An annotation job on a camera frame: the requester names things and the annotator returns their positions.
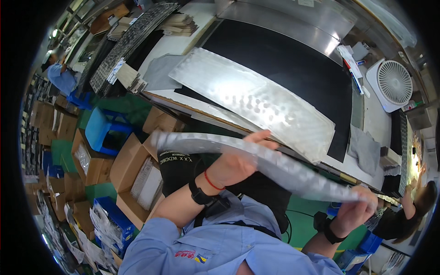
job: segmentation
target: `person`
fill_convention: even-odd
[[[274,150],[278,144],[265,140],[269,135],[270,131],[265,130],[244,140]],[[165,199],[127,248],[120,275],[342,274],[331,258],[340,241],[362,225],[377,205],[377,197],[371,191],[362,186],[354,187],[366,201],[342,204],[328,230],[317,233],[300,252],[281,241],[274,212],[258,201],[270,202],[268,197],[272,196],[272,201],[279,200],[282,204],[283,197],[276,197],[281,192],[261,187],[265,184],[261,180],[247,181],[258,172],[246,159],[222,154],[206,170],[198,167],[200,160],[195,155],[165,150],[158,152],[158,159]],[[201,170],[204,172],[194,178],[193,171]],[[167,182],[170,178],[185,181],[177,186],[175,182]],[[234,186],[242,186],[241,191],[234,190]],[[241,194],[237,196],[234,192],[238,191]],[[218,198],[219,195],[228,199],[230,208],[209,217],[205,213],[198,219],[200,213],[209,210],[204,204],[209,205],[212,196]]]
[[[67,69],[67,64],[64,63],[66,54],[59,63],[56,63],[58,56],[53,51],[48,51],[43,59],[41,70],[43,72],[48,70],[49,81],[67,97],[77,88],[77,80]]]
[[[400,200],[402,209],[394,212],[391,208],[381,207],[365,223],[368,230],[379,238],[401,243],[408,239],[420,226],[424,215],[433,207],[437,199],[434,181],[429,181],[422,186],[422,175],[426,171],[426,164],[419,172],[418,180],[413,179],[405,188],[405,193]],[[411,198],[413,189],[417,189],[414,200]]]

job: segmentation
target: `cap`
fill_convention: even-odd
[[[41,64],[41,71],[42,71],[42,72],[44,72],[44,71],[50,66],[50,63],[49,63],[49,57],[51,56],[51,54],[52,54],[52,50],[49,50],[49,51],[46,53],[46,55],[44,56],[44,58],[43,58],[43,62],[42,62],[42,64]]]
[[[49,60],[49,57],[51,56],[51,54],[52,54],[52,50],[47,51],[46,55],[43,58],[42,64],[45,64]]]

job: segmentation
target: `green floor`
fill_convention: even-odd
[[[125,97],[120,97],[117,99],[99,99],[94,97],[91,100],[93,106],[99,106],[103,109],[114,110],[122,113],[128,113],[127,119],[130,123],[142,127],[147,115],[151,109],[151,105],[143,101],[142,99],[127,94]],[[91,111],[81,111],[78,116],[77,128],[83,128],[87,126],[87,122],[90,118]],[[228,136],[234,136],[241,138],[237,133],[219,128],[204,122],[200,122],[197,125],[186,126],[184,131],[186,132],[206,132],[215,133]],[[54,165],[61,165],[64,171],[67,172],[77,172],[75,165],[71,156],[72,142],[67,142],[63,140],[53,140],[51,146],[52,158]],[[217,155],[205,154],[203,156],[203,161],[210,165],[217,158]],[[116,201],[116,191],[113,188],[112,183],[103,183],[93,186],[86,187],[87,199],[93,203],[94,198],[110,196]],[[326,212],[328,207],[328,202],[317,202],[301,199],[295,195],[290,198],[288,209],[303,212],[306,214],[314,215],[317,211]],[[306,242],[316,233],[313,229],[313,218],[301,213],[295,213],[287,211],[287,216],[292,224],[292,237],[290,245],[301,249],[304,247]],[[345,249],[355,249],[359,242],[362,240],[367,229],[365,226],[361,226],[354,230],[339,246],[338,252],[335,254],[334,259],[337,259],[343,250]],[[287,242],[287,234],[283,234],[283,241]]]

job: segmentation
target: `desk fan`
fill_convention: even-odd
[[[368,69],[367,80],[387,113],[407,105],[411,98],[411,76],[396,61],[382,58]]]

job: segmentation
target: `embroidered logo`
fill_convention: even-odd
[[[188,259],[194,259],[195,251],[194,250],[181,250],[177,251],[174,257],[185,257]]]
[[[206,262],[207,259],[208,259],[207,257],[205,257],[205,256],[203,256],[203,255],[200,255],[200,254],[197,254],[197,256],[194,258],[194,260],[195,260],[196,262],[199,262],[199,263],[201,263],[201,264],[204,264],[204,263]]]

